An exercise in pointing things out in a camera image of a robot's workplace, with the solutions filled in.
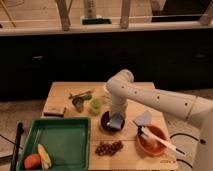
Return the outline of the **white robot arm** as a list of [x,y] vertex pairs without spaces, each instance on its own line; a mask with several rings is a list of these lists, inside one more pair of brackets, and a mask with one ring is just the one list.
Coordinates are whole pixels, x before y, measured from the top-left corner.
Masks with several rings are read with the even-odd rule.
[[110,115],[126,118],[127,100],[186,120],[201,130],[193,171],[213,171],[213,100],[134,84],[129,70],[121,70],[106,82],[111,95]]

